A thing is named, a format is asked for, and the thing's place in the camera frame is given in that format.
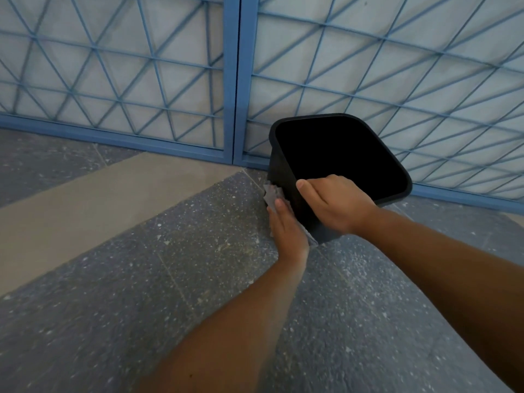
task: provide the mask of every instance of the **blue metal frame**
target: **blue metal frame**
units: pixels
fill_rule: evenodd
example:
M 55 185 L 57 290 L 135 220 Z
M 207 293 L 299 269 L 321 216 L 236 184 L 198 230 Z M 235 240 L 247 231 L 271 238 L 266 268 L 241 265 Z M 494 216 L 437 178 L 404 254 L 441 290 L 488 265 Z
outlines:
M 182 20 L 180 25 L 178 25 L 175 28 L 175 30 L 168 36 L 168 38 L 164 41 L 164 43 L 162 43 L 156 50 L 154 49 L 153 44 L 151 42 L 151 37 L 150 37 L 149 30 L 146 24 L 144 9 L 142 7 L 141 0 L 122 0 L 119 6 L 117 7 L 117 9 L 113 12 L 106 26 L 103 28 L 99 37 L 96 39 L 93 39 L 92 36 L 90 35 L 88 28 L 85 24 L 85 20 L 82 16 L 82 13 L 76 3 L 76 0 L 70 0 L 78 16 L 78 19 L 87 35 L 89 44 L 77 43 L 73 41 L 64 41 L 64 40 L 40 35 L 38 33 L 40 24 L 43 20 L 43 17 L 47 11 L 47 7 L 49 6 L 49 3 L 51 0 L 46 0 L 44 8 L 43 8 L 43 12 L 40 14 L 37 25 L 35 26 L 35 30 L 30 29 L 29 25 L 24 20 L 23 16 L 19 12 L 15 3 L 13 3 L 12 0 L 7 0 L 7 1 L 10 4 L 13 12 L 20 19 L 20 22 L 23 24 L 23 26 L 27 30 L 27 33 L 10 32 L 7 30 L 0 30 L 0 33 L 6 34 L 6 35 L 17 36 L 17 37 L 29 38 L 30 39 L 30 48 L 25 57 L 25 61 L 22 66 L 22 73 L 19 78 L 0 59 L 0 64 L 7 70 L 7 72 L 9 72 L 10 76 L 13 78 L 12 81 L 0 80 L 0 83 L 11 84 L 11 85 L 17 86 L 14 108 L 8 109 L 4 105 L 0 105 L 6 111 L 6 112 L 0 112 L 0 125 L 2 127 L 10 128 L 10 129 L 19 129 L 19 130 L 24 130 L 28 132 L 42 133 L 45 135 L 56 135 L 56 136 L 67 137 L 71 139 L 95 141 L 95 142 L 105 143 L 108 145 L 120 145 L 120 146 L 141 149 L 141 150 L 157 151 L 161 153 L 173 154 L 175 156 L 199 158 L 199 159 L 221 162 L 221 163 L 232 163 L 233 161 L 233 135 L 234 135 L 234 120 L 235 120 L 234 110 L 235 110 L 235 97 L 236 97 L 236 73 L 237 73 L 237 51 L 238 51 L 238 37 L 239 37 L 240 0 L 224 0 L 224 1 L 196 0 L 196 1 L 199 1 L 199 3 L 196 4 L 193 11 L 191 11 L 185 17 L 185 19 Z M 103 47 L 99 45 L 101 42 L 101 39 L 107 33 L 108 28 L 111 26 L 111 24 L 113 23 L 115 18 L 118 16 L 118 14 L 121 12 L 123 6 L 128 2 L 137 3 L 138 10 L 141 14 L 141 23 L 144 27 L 145 36 L 147 39 L 149 55 L 115 50 L 115 49 L 111 49 L 111 48 Z M 210 56 L 209 4 L 222 5 L 223 7 L 223 53 L 219 55 L 217 58 L 215 58 L 214 60 L 211 60 L 211 56 Z M 206 17 L 207 65 L 199 65 L 195 63 L 188 63 L 184 61 L 177 61 L 173 59 L 162 58 L 161 56 L 162 51 L 169 45 L 171 40 L 173 40 L 174 37 L 181 30 L 183 30 L 183 28 L 191 20 L 191 18 L 193 18 L 193 16 L 197 12 L 199 12 L 202 8 L 204 9 L 204 13 Z M 81 47 L 81 48 L 85 48 L 89 50 L 88 57 L 86 58 L 85 62 L 83 63 L 77 77 L 75 78 L 75 81 L 73 82 L 71 86 L 69 86 L 66 83 L 66 81 L 62 78 L 62 76 L 60 75 L 60 72 L 53 65 L 45 49 L 42 47 L 41 45 L 42 42 L 46 42 L 46 41 L 65 44 L 69 46 Z M 40 48 L 40 51 L 43 53 L 47 62 L 51 65 L 52 69 L 57 74 L 58 78 L 60 79 L 63 87 L 65 88 L 64 90 L 30 85 L 24 81 L 25 72 L 27 69 L 27 60 L 29 58 L 31 48 L 34 45 Z M 121 92 L 121 94 L 117 92 L 115 86 L 112 83 L 109 73 L 101 58 L 101 52 L 109 52 L 109 53 L 116 53 L 116 54 L 122 54 L 122 55 L 127 55 L 127 56 L 134 56 L 144 61 L 144 65 L 142 66 L 141 70 L 138 72 L 135 78 L 131 80 L 129 85 Z M 97 61 L 100 63 L 102 70 L 104 72 L 104 75 L 106 79 L 108 80 L 109 86 L 111 87 L 114 98 L 107 98 L 107 97 L 102 97 L 102 96 L 84 94 L 76 90 L 76 86 L 78 82 L 80 81 L 80 78 L 82 77 L 82 73 L 84 72 L 86 66 L 88 65 L 89 60 L 92 57 L 95 57 Z M 216 64 L 220 60 L 223 61 L 222 68 L 216 66 Z M 185 66 L 199 67 L 202 70 L 199 74 L 196 75 L 195 78 L 193 78 L 193 80 L 189 84 L 187 84 L 183 89 L 181 89 L 180 92 L 178 92 L 173 98 L 168 99 L 166 97 L 166 93 L 163 88 L 162 81 L 160 79 L 160 74 L 159 74 L 159 69 L 158 69 L 158 62 L 160 61 L 173 63 L 173 64 L 179 64 L 179 65 L 185 65 Z M 155 106 L 151 106 L 147 104 L 142 104 L 140 102 L 133 102 L 133 101 L 126 100 L 125 99 L 126 95 L 131 92 L 134 85 L 139 81 L 139 79 L 142 77 L 144 72 L 146 72 L 147 68 L 151 64 L 153 64 L 154 71 L 155 71 L 155 74 L 158 80 L 158 85 L 159 85 L 159 90 L 160 90 L 160 94 L 162 97 L 163 105 L 159 107 L 155 107 Z M 213 106 L 213 96 L 212 96 L 212 93 L 213 93 L 212 85 L 213 84 L 211 81 L 211 75 L 213 71 L 222 71 L 223 72 L 224 105 L 219 107 L 218 109 L 214 109 L 214 106 Z M 196 83 L 197 80 L 200 77 L 202 77 L 202 75 L 206 73 L 209 75 L 209 91 L 210 91 L 209 92 L 209 96 L 210 96 L 209 112 L 207 113 L 190 112 L 190 111 L 173 108 L 172 105 L 174 104 L 174 102 L 176 102 L 177 99 L 179 99 L 185 92 L 187 92 L 187 90 L 191 88 L 191 86 L 194 83 Z M 38 102 L 37 98 L 35 98 L 32 95 L 31 90 L 33 89 L 46 90 L 50 92 L 66 94 L 64 101 L 62 102 L 61 106 L 58 109 L 58 112 L 54 116 L 51 116 L 49 112 L 45 110 L 43 105 L 41 105 Z M 37 119 L 35 117 L 30 117 L 30 116 L 21 116 L 17 113 L 17 106 L 18 106 L 18 101 L 20 98 L 21 91 L 24 91 L 31 97 L 31 99 L 38 105 L 38 107 L 47 116 L 47 120 L 41 120 L 41 119 Z M 113 105 L 101 117 L 99 121 L 92 121 L 89 114 L 83 108 L 82 104 L 78 101 L 79 96 L 86 97 L 86 98 L 107 100 L 107 101 L 112 102 Z M 70 99 L 72 99 L 79 106 L 80 110 L 82 111 L 82 114 L 89 122 L 89 126 L 78 126 L 78 125 L 74 126 L 71 124 L 65 124 L 62 121 L 60 121 L 60 115 L 63 112 L 67 102 L 70 101 Z M 141 127 L 135 127 L 133 125 L 131 118 L 129 118 L 128 116 L 126 105 L 136 105 L 136 106 L 148 107 L 148 108 L 156 109 L 158 112 L 153 116 L 153 118 L 147 121 L 145 125 Z M 121 133 L 121 132 L 110 132 L 107 129 L 104 129 L 101 127 L 101 124 L 108 117 L 108 115 L 114 110 L 115 107 L 121 108 L 129 124 L 130 130 L 131 132 L 133 132 L 134 135 Z M 187 113 L 190 115 L 197 115 L 197 116 L 201 116 L 202 118 L 199 121 L 197 121 L 197 123 L 194 124 L 192 127 L 190 127 L 185 132 L 177 136 L 174 131 L 175 123 L 171 120 L 170 111 L 183 112 L 183 113 Z M 222 112 L 222 117 L 217 116 L 217 113 L 220 113 L 220 112 Z M 147 128 L 148 125 L 150 125 L 156 118 L 158 118 L 163 113 L 166 114 L 168 122 L 169 122 L 169 127 L 172 133 L 172 141 L 154 139 L 154 138 L 142 136 L 141 133 L 144 131 L 144 129 Z M 222 149 L 216 146 L 215 119 L 217 118 L 220 118 L 223 120 L 224 145 Z M 178 142 L 178 140 L 183 138 L 185 135 L 187 135 L 189 132 L 191 132 L 196 127 L 200 126 L 207 119 L 211 119 L 212 135 L 213 135 L 213 138 L 212 138 L 213 146 L 212 147 L 209 148 L 209 147 L 203 147 L 203 146 L 198 146 L 198 145 L 187 145 L 187 144 L 182 144 Z
M 315 114 L 319 114 L 319 113 L 323 112 L 325 109 L 327 109 L 331 105 L 334 105 L 334 104 L 336 104 L 336 103 L 338 103 L 340 101 L 343 101 L 344 99 L 348 100 L 348 103 L 347 103 L 347 106 L 346 106 L 346 110 L 347 110 L 354 98 L 368 100 L 368 101 L 371 101 L 371 102 L 374 102 L 374 103 L 378 103 L 378 104 L 383 104 L 384 105 L 384 108 L 382 110 L 380 110 L 379 112 L 373 113 L 370 116 L 365 117 L 364 120 L 369 120 L 369 119 L 371 119 L 373 117 L 376 117 L 376 116 L 378 116 L 380 114 L 383 114 L 385 112 L 388 112 L 388 111 L 391 111 L 391 110 L 395 110 L 393 115 L 390 118 L 388 118 L 388 122 L 386 123 L 386 125 L 384 125 L 382 130 L 380 130 L 379 134 L 380 134 L 381 138 L 387 138 L 387 137 L 389 137 L 391 135 L 394 135 L 394 134 L 396 134 L 398 132 L 402 132 L 404 130 L 407 130 L 407 129 L 415 127 L 417 125 L 426 123 L 426 122 L 428 122 L 430 120 L 433 120 L 433 119 L 436 120 L 436 123 L 437 123 L 436 127 L 434 127 L 432 130 L 430 130 L 430 132 L 427 133 L 415 146 L 413 146 L 413 147 L 411 147 L 409 149 L 401 149 L 401 148 L 390 147 L 390 149 L 401 160 L 406 158 L 406 156 L 408 156 L 410 154 L 418 154 L 418 155 L 421 155 L 421 156 L 427 156 L 427 157 L 431 157 L 431 158 L 434 159 L 434 161 L 431 161 L 431 162 L 428 162 L 428 163 L 424 163 L 424 164 L 421 164 L 421 165 L 417 165 L 416 167 L 411 169 L 411 171 L 414 171 L 415 169 L 419 169 L 419 168 L 422 168 L 422 167 L 428 166 L 428 165 L 435 165 L 436 166 L 434 169 L 432 169 L 432 171 L 429 174 L 427 174 L 427 176 L 424 179 L 422 179 L 422 182 L 416 183 L 414 185 L 414 188 L 413 188 L 413 194 L 414 195 L 421 195 L 421 196 L 424 196 L 424 197 L 437 198 L 437 199 L 447 200 L 447 201 L 455 201 L 455 202 L 469 204 L 469 205 L 483 206 L 483 207 L 488 207 L 488 208 L 493 208 L 493 209 L 498 209 L 498 210 L 504 210 L 504 211 L 508 211 L 508 212 L 515 212 L 515 213 L 524 214 L 524 204 L 522 204 L 520 202 L 522 200 L 522 198 L 516 198 L 515 200 L 508 200 L 508 199 L 505 199 L 505 198 L 495 198 L 494 197 L 494 196 L 504 192 L 504 187 L 503 187 L 504 185 L 506 185 L 509 182 L 511 182 L 511 181 L 513 181 L 513 180 L 515 180 L 515 179 L 517 179 L 517 178 L 519 178 L 519 177 L 524 175 L 524 163 L 523 163 L 522 170 L 519 171 L 519 172 L 508 171 L 508 170 L 505 170 L 505 169 L 501 168 L 498 165 L 498 164 L 500 164 L 502 162 L 507 162 L 509 160 L 515 160 L 515 159 L 522 159 L 524 161 L 524 156 L 515 156 L 513 158 L 508 157 L 514 151 L 520 149 L 524 145 L 524 133 L 522 133 L 522 131 L 511 129 L 511 128 L 507 128 L 507 127 L 504 127 L 504 126 L 501 125 L 501 123 L 503 123 L 504 121 L 508 121 L 510 119 L 514 119 L 514 118 L 517 118 L 517 117 L 520 117 L 520 116 L 524 116 L 524 112 L 520 113 L 520 114 L 517 114 L 517 115 L 514 115 L 514 116 L 510 116 L 512 112 L 514 112 L 517 108 L 519 108 L 521 105 L 524 104 L 524 101 L 518 103 L 509 112 L 505 113 L 505 115 L 503 115 L 502 117 L 500 117 L 500 118 L 498 118 L 498 119 L 496 119 L 494 121 L 489 121 L 489 122 L 477 121 L 477 120 L 474 120 L 474 119 L 462 118 L 462 117 L 454 115 L 455 112 L 457 112 L 459 110 L 462 110 L 462 109 L 464 109 L 466 107 L 471 107 L 473 105 L 477 105 L 477 104 L 480 104 L 480 103 L 483 103 L 483 102 L 487 102 L 489 100 L 492 100 L 492 99 L 495 99 L 495 98 L 498 98 L 500 96 L 504 96 L 504 95 L 507 95 L 507 94 L 510 94 L 510 93 L 514 93 L 514 92 L 519 91 L 519 90 L 524 88 L 524 85 L 521 85 L 521 86 L 518 86 L 516 88 L 512 88 L 512 89 L 509 89 L 507 91 L 503 91 L 501 93 L 490 95 L 490 96 L 488 96 L 486 98 L 479 99 L 479 100 L 476 100 L 474 102 L 469 102 L 468 103 L 468 99 L 475 92 L 475 90 L 477 90 L 480 87 L 480 85 L 485 83 L 488 80 L 488 78 L 490 78 L 495 72 L 497 72 L 499 70 L 506 70 L 506 71 L 510 71 L 510 72 L 516 72 L 516 73 L 524 74 L 524 71 L 521 71 L 520 69 L 515 69 L 513 67 L 510 67 L 510 66 L 506 65 L 506 63 L 508 63 L 508 62 L 510 62 L 512 60 L 515 60 L 517 58 L 520 58 L 521 56 L 524 55 L 524 49 L 523 49 L 524 41 L 520 45 L 518 45 L 510 55 L 508 55 L 505 58 L 501 59 L 497 63 L 493 63 L 491 61 L 490 62 L 482 61 L 480 59 L 471 58 L 471 57 L 468 57 L 468 56 L 463 56 L 461 54 L 456 54 L 456 53 L 452 52 L 452 50 L 455 47 L 457 47 L 458 45 L 463 44 L 463 43 L 465 43 L 465 42 L 467 42 L 469 40 L 472 40 L 472 39 L 478 37 L 480 34 L 482 34 L 484 32 L 487 32 L 488 30 L 490 30 L 492 28 L 495 28 L 498 25 L 501 25 L 502 23 L 508 21 L 509 19 L 513 19 L 515 17 L 522 18 L 522 15 L 524 14 L 524 9 L 518 9 L 518 10 L 512 11 L 512 13 L 510 13 L 509 15 L 507 15 L 507 16 L 501 18 L 501 19 L 498 19 L 497 21 L 491 22 L 489 25 L 483 27 L 481 30 L 478 30 L 477 32 L 471 33 L 471 34 L 467 35 L 466 37 L 464 37 L 464 38 L 462 38 L 462 39 L 457 41 L 458 37 L 463 32 L 465 27 L 468 25 L 470 20 L 481 9 L 481 7 L 483 6 L 483 4 L 486 1 L 486 0 L 480 0 L 480 2 L 475 6 L 473 12 L 469 15 L 468 19 L 462 24 L 462 26 L 460 27 L 458 32 L 455 33 L 455 35 L 448 42 L 448 44 L 445 47 L 443 47 L 442 49 L 432 49 L 430 47 L 426 47 L 426 46 L 422 46 L 422 45 L 418 45 L 418 44 L 412 44 L 412 43 L 409 43 L 409 42 L 406 42 L 406 41 L 403 41 L 403 40 L 392 38 L 391 35 L 393 33 L 397 32 L 398 30 L 400 30 L 401 28 L 404 28 L 407 25 L 413 23 L 414 21 L 416 21 L 420 17 L 422 17 L 425 14 L 427 14 L 428 12 L 432 11 L 434 8 L 437 8 L 438 6 L 443 5 L 444 3 L 446 3 L 446 2 L 448 2 L 450 0 L 438 0 L 435 3 L 433 3 L 432 5 L 429 5 L 429 7 L 425 8 L 423 11 L 417 13 L 416 15 L 414 15 L 413 17 L 408 19 L 407 21 L 405 21 L 405 22 L 401 23 L 400 25 L 396 26 L 397 19 L 400 16 L 400 14 L 402 12 L 402 9 L 403 9 L 404 5 L 407 2 L 407 0 L 403 0 L 403 3 L 400 6 L 399 10 L 396 11 L 395 19 L 392 21 L 392 24 L 390 25 L 390 27 L 387 30 L 387 32 L 385 34 L 383 34 L 383 35 L 382 34 L 375 34 L 375 33 L 367 33 L 367 32 L 363 32 L 361 30 L 356 30 L 356 29 L 352 29 L 352 28 L 348 28 L 348 27 L 344 27 L 344 26 L 339 26 L 339 25 L 335 25 L 335 24 L 332 23 L 332 20 L 333 20 L 334 17 L 336 17 L 337 15 L 342 13 L 347 8 L 350 8 L 357 0 L 350 0 L 346 5 L 344 5 L 341 8 L 339 8 L 338 11 L 335 12 L 335 13 L 333 13 L 333 11 L 332 11 L 332 9 L 333 9 L 332 5 L 334 4 L 334 0 L 330 0 L 331 7 L 330 7 L 329 12 L 328 12 L 328 14 L 326 16 L 326 19 L 324 21 L 314 21 L 314 20 L 306 19 L 306 18 L 299 18 L 299 17 L 295 17 L 295 16 L 288 16 L 288 15 L 285 15 L 283 13 L 269 12 L 269 11 L 265 11 L 265 10 L 260 10 L 260 7 L 262 5 L 264 5 L 265 3 L 267 3 L 268 1 L 269 0 L 263 0 L 261 2 L 259 2 L 259 0 L 242 0 L 242 10 L 241 10 L 241 13 L 240 13 L 239 73 L 238 73 L 238 86 L 237 86 L 237 110 L 236 110 L 236 120 L 235 120 L 235 127 L 236 127 L 236 130 L 235 130 L 235 151 L 234 151 L 234 163 L 235 164 L 242 165 L 242 166 L 247 166 L 247 167 L 251 167 L 251 168 L 266 169 L 268 167 L 269 159 L 265 155 L 256 153 L 256 148 L 258 146 L 262 145 L 263 143 L 265 143 L 268 139 L 265 139 L 265 140 L 263 140 L 263 141 L 261 141 L 261 142 L 259 142 L 257 144 L 254 144 L 253 146 L 251 146 L 248 149 L 245 149 L 244 148 L 244 141 L 245 141 L 247 123 L 250 122 L 250 123 L 255 123 L 255 124 L 260 124 L 260 125 L 266 125 L 267 127 L 269 127 L 271 125 L 271 122 L 258 120 L 257 117 L 259 115 L 261 115 L 263 112 L 265 112 L 266 110 L 268 110 L 269 108 L 271 108 L 272 106 L 278 104 L 281 100 L 283 100 L 286 97 L 296 93 L 297 91 L 301 91 L 301 96 L 300 96 L 300 101 L 301 101 L 305 89 L 306 88 L 311 88 L 311 89 L 318 90 L 318 91 L 325 92 L 325 93 L 332 93 L 332 94 L 340 95 L 339 98 L 337 98 L 336 100 L 328 103 L 327 105 L 324 105 L 322 107 L 320 107 L 321 105 L 319 105 L 319 109 L 315 112 Z M 266 63 L 264 63 L 264 65 L 259 67 L 256 71 L 253 71 L 258 16 L 269 16 L 269 17 L 273 17 L 273 18 L 277 18 L 277 19 L 284 19 L 284 20 L 289 20 L 289 21 L 304 22 L 304 23 L 312 24 L 312 25 L 314 25 L 314 27 L 311 30 L 309 30 L 308 32 L 306 32 L 306 34 L 303 35 L 302 37 L 300 37 L 298 40 L 294 41 L 291 45 L 289 45 L 285 49 L 279 51 L 273 58 L 271 58 Z M 312 76 L 311 72 L 312 72 L 313 64 L 314 64 L 314 62 L 315 62 L 315 60 L 317 58 L 318 49 L 319 49 L 320 44 L 322 42 L 324 30 L 326 28 L 339 30 L 339 31 L 342 31 L 342 32 L 348 32 L 348 33 L 352 33 L 352 34 L 357 34 L 357 35 L 363 36 L 365 38 L 369 38 L 370 41 L 369 41 L 369 43 L 363 45 L 358 50 L 352 52 L 350 55 L 344 57 L 343 59 L 341 59 L 340 61 L 338 61 L 336 63 L 333 63 L 332 65 L 324 68 L 322 71 L 320 71 L 320 72 L 318 72 L 318 73 L 316 73 L 315 75 Z M 264 70 L 269 65 L 271 65 L 273 62 L 277 61 L 280 57 L 282 57 L 287 52 L 292 50 L 295 46 L 297 46 L 298 44 L 301 44 L 303 41 L 305 41 L 306 39 L 310 38 L 312 35 L 314 35 L 314 34 L 316 34 L 318 32 L 320 32 L 320 38 L 319 38 L 319 41 L 318 41 L 318 44 L 317 44 L 317 50 L 316 50 L 316 52 L 315 52 L 315 54 L 313 56 L 311 66 L 309 68 L 309 72 L 308 72 L 307 77 L 306 77 L 304 82 L 298 83 L 298 82 L 293 82 L 293 81 L 289 81 L 289 80 L 285 80 L 285 79 L 281 79 L 281 78 L 274 78 L 274 77 L 271 77 L 269 75 L 263 74 Z M 410 48 L 421 50 L 421 51 L 428 51 L 431 54 L 429 56 L 425 56 L 425 57 L 421 58 L 420 60 L 417 60 L 417 61 L 409 64 L 408 66 L 404 66 L 402 68 L 399 68 L 399 69 L 397 69 L 394 72 L 388 73 L 388 74 L 386 74 L 384 76 L 381 76 L 381 77 L 379 77 L 377 79 L 374 79 L 373 81 L 368 82 L 365 85 L 363 85 L 365 77 L 366 77 L 367 73 L 370 71 L 371 65 L 375 62 L 378 54 L 380 53 L 380 51 L 382 49 L 382 46 L 386 42 L 389 42 L 389 43 L 392 43 L 392 44 L 397 44 L 397 45 L 402 45 L 402 46 L 406 46 L 406 47 L 410 47 Z M 371 63 L 368 66 L 366 72 L 364 73 L 363 77 L 360 79 L 360 81 L 359 81 L 359 83 L 358 83 L 358 85 L 357 85 L 355 90 L 351 91 L 350 93 L 344 93 L 344 92 L 334 91 L 334 90 L 330 90 L 330 89 L 327 89 L 327 88 L 317 87 L 317 86 L 311 85 L 311 82 L 314 81 L 316 78 L 320 77 L 322 74 L 330 71 L 331 69 L 337 67 L 341 63 L 347 61 L 348 59 L 350 59 L 350 58 L 352 58 L 354 56 L 356 56 L 357 54 L 359 54 L 361 52 L 364 52 L 365 50 L 369 49 L 373 45 L 378 45 L 378 49 L 377 49 L 377 51 L 375 53 L 375 56 L 371 60 Z M 470 73 L 470 74 L 468 74 L 466 76 L 454 79 L 452 82 L 443 83 L 442 85 L 434 87 L 431 90 L 427 90 L 427 91 L 424 91 L 422 93 L 417 94 L 416 96 L 413 96 L 413 94 L 416 92 L 417 88 L 420 86 L 422 81 L 428 76 L 428 74 L 433 70 L 433 68 L 436 66 L 437 62 L 443 56 L 446 56 L 446 57 L 452 58 L 452 59 L 456 59 L 458 61 L 475 62 L 475 63 L 479 64 L 480 67 L 475 72 L 472 72 L 472 73 Z M 394 76 L 396 74 L 402 73 L 402 72 L 404 72 L 404 71 L 406 71 L 406 70 L 408 70 L 408 69 L 410 69 L 412 67 L 415 67 L 416 65 L 420 65 L 420 64 L 422 64 L 422 63 L 424 63 L 426 61 L 432 61 L 431 67 L 429 67 L 429 70 L 427 70 L 425 72 L 425 74 L 423 74 L 422 78 L 420 80 L 418 80 L 418 82 L 416 83 L 415 87 L 410 91 L 409 95 L 405 99 L 403 99 L 402 102 L 400 102 L 400 103 L 388 102 L 388 101 L 375 99 L 375 98 L 371 98 L 371 97 L 362 95 L 362 91 L 363 90 L 365 90 L 365 89 L 367 89 L 367 88 L 369 88 L 369 87 L 371 87 L 373 85 L 376 85 L 376 84 L 378 84 L 378 83 L 380 83 L 380 82 L 382 82 L 382 81 L 384 81 L 384 80 L 386 80 L 386 79 L 388 79 L 388 78 L 390 78 L 390 77 L 392 77 L 392 76 Z M 471 78 L 471 77 L 473 77 L 475 75 L 482 74 L 482 73 L 488 73 L 488 74 L 481 81 L 481 83 L 475 87 L 474 90 L 472 90 L 465 98 L 462 99 L 461 102 L 459 102 L 458 105 L 456 105 L 454 108 L 452 108 L 452 109 L 450 109 L 450 110 L 448 110 L 446 112 L 434 112 L 434 111 L 426 110 L 426 109 L 423 109 L 423 108 L 420 108 L 420 107 L 414 107 L 414 106 L 408 104 L 410 101 L 412 101 L 414 99 L 420 98 L 422 96 L 429 95 L 432 92 L 438 91 L 438 90 L 440 90 L 442 88 L 445 88 L 445 87 L 447 87 L 449 85 L 458 83 L 460 81 L 463 81 L 465 79 Z M 291 85 L 294 86 L 294 88 L 291 89 L 290 91 L 286 92 L 285 94 L 279 96 L 277 99 L 272 101 L 270 104 L 265 105 L 262 109 L 258 110 L 257 112 L 254 112 L 252 115 L 248 115 L 249 98 L 250 98 L 250 95 L 251 95 L 251 81 L 252 81 L 253 77 L 263 78 L 263 79 L 266 79 L 266 80 L 271 80 L 271 81 L 275 81 L 275 82 L 279 82 L 279 83 L 291 84 Z M 299 101 L 298 107 L 296 108 L 296 110 L 294 110 L 294 114 L 295 115 L 298 114 L 299 107 L 300 107 L 300 101 Z M 395 117 L 397 112 L 399 110 L 403 109 L 403 108 L 407 109 L 407 110 L 416 111 L 416 112 L 424 112 L 424 113 L 427 113 L 428 115 L 430 115 L 431 117 L 429 117 L 427 119 L 424 119 L 423 121 L 420 121 L 420 122 L 418 122 L 416 124 L 412 124 L 412 125 L 407 126 L 407 127 L 402 127 L 400 129 L 396 130 L 395 132 L 390 132 L 390 133 L 383 134 L 384 129 L 389 125 L 389 123 Z M 428 143 L 424 143 L 424 141 L 429 137 L 431 132 L 433 132 L 446 119 L 454 119 L 454 120 L 463 121 L 463 122 L 466 122 L 466 123 L 473 123 L 473 124 L 475 124 L 475 126 L 473 128 L 471 128 L 471 129 L 469 129 L 469 130 L 465 130 L 465 131 L 460 132 L 460 133 L 448 135 L 448 136 L 446 136 L 444 138 L 441 138 L 441 139 L 438 139 L 438 140 L 434 140 L 434 141 L 431 141 L 431 142 L 428 142 Z M 484 135 L 485 132 L 487 132 L 488 130 L 491 130 L 491 129 L 500 130 L 500 131 L 503 131 L 503 132 L 511 132 L 511 133 L 514 134 L 514 136 L 512 136 L 512 138 L 510 138 L 510 139 L 501 140 L 501 141 L 498 141 L 498 142 L 496 142 L 494 144 L 483 145 L 483 146 L 480 146 L 480 147 L 476 147 L 474 149 L 469 149 L 469 145 L 471 143 L 473 143 L 475 139 L 479 138 L 481 135 Z M 463 134 L 465 134 L 467 132 L 477 132 L 478 134 L 474 136 L 473 140 L 471 140 L 468 144 L 463 146 L 462 149 L 460 149 L 455 154 L 453 154 L 453 155 L 451 155 L 449 157 L 436 157 L 436 156 L 434 156 L 432 154 L 425 153 L 423 151 L 424 147 L 427 147 L 429 145 L 433 145 L 433 144 L 438 143 L 438 142 L 443 141 L 443 140 L 447 140 L 447 139 L 453 138 L 455 136 L 463 135 Z M 492 147 L 492 146 L 495 146 L 495 145 L 505 144 L 505 143 L 508 143 L 508 142 L 515 142 L 514 148 L 512 148 L 510 151 L 506 152 L 506 154 L 504 154 L 503 156 L 499 157 L 498 159 L 496 159 L 496 160 L 494 160 L 494 161 L 492 161 L 492 162 L 490 162 L 490 163 L 488 163 L 486 165 L 478 165 L 478 164 L 467 162 L 467 161 L 460 160 L 460 159 L 457 158 L 458 156 L 462 156 L 464 154 L 473 153 L 475 151 L 482 151 L 483 149 L 486 149 L 486 148 L 489 148 L 489 147 Z M 460 164 L 464 165 L 464 168 L 461 169 L 460 171 L 453 172 L 453 173 L 450 173 L 450 174 L 447 174 L 447 175 L 437 176 L 435 174 L 435 172 L 438 171 L 442 167 L 442 165 L 446 164 L 450 160 L 453 160 L 456 163 L 460 163 Z M 482 181 L 476 181 L 474 183 L 471 182 L 472 178 L 474 178 L 475 176 L 477 176 L 479 173 L 481 173 L 482 171 L 484 171 L 486 169 L 497 171 L 497 176 L 494 177 L 494 178 L 485 179 L 485 180 L 482 180 Z M 459 184 L 455 185 L 452 188 L 435 187 L 435 186 L 428 185 L 428 183 L 436 181 L 437 179 L 441 179 L 443 177 L 453 176 L 453 175 L 456 175 L 456 174 L 464 173 L 466 171 L 471 171 L 471 176 L 468 176 L 468 177 L 464 178 L 462 180 L 462 182 L 460 182 Z M 491 182 L 491 181 L 498 181 L 498 180 L 502 180 L 502 179 L 506 179 L 506 178 L 507 178 L 507 181 L 504 181 L 498 187 L 488 191 L 485 194 L 467 193 L 467 192 L 462 191 L 462 190 L 466 190 L 469 186 L 473 186 L 475 184 Z

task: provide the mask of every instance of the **trash bin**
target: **trash bin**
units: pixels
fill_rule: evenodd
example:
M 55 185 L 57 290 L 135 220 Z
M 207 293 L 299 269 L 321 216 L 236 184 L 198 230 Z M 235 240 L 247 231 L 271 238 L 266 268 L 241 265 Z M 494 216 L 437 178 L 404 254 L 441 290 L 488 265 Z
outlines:
M 330 174 L 351 179 L 379 206 L 406 197 L 411 178 L 362 120 L 336 113 L 283 118 L 269 131 L 268 180 L 282 187 L 298 221 L 319 244 L 340 236 L 315 216 L 296 187 L 298 179 Z

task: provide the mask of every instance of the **triangular lattice pattern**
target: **triangular lattice pattern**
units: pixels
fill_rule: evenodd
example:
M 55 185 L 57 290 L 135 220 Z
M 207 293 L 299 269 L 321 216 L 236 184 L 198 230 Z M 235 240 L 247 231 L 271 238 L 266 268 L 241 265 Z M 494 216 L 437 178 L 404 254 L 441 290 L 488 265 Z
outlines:
M 244 151 L 279 118 L 365 120 L 415 182 L 524 198 L 524 0 L 261 0 Z
M 0 112 L 223 148 L 222 0 L 0 0 Z

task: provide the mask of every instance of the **floor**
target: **floor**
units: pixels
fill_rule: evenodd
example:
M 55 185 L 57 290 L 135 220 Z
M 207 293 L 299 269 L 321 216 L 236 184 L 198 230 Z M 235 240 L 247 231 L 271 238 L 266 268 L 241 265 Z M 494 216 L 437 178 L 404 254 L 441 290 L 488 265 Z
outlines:
M 264 172 L 169 159 L 0 130 L 0 391 L 131 391 L 274 262 Z M 52 202 L 75 193 L 84 213 Z M 518 217 L 414 196 L 389 208 L 524 264 Z M 346 236 L 311 251 L 260 391 L 510 390 L 401 271 Z

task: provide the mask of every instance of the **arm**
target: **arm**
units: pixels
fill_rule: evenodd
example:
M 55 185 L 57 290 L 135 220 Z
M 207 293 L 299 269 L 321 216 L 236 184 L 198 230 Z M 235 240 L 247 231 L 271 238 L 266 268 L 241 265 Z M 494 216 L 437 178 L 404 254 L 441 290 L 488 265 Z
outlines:
M 344 177 L 297 188 L 326 226 L 381 250 L 508 386 L 524 391 L 524 268 L 378 208 Z
M 143 392 L 249 392 L 271 358 L 302 280 L 309 245 L 282 200 L 269 208 L 278 260 L 257 281 L 204 320 L 144 379 Z

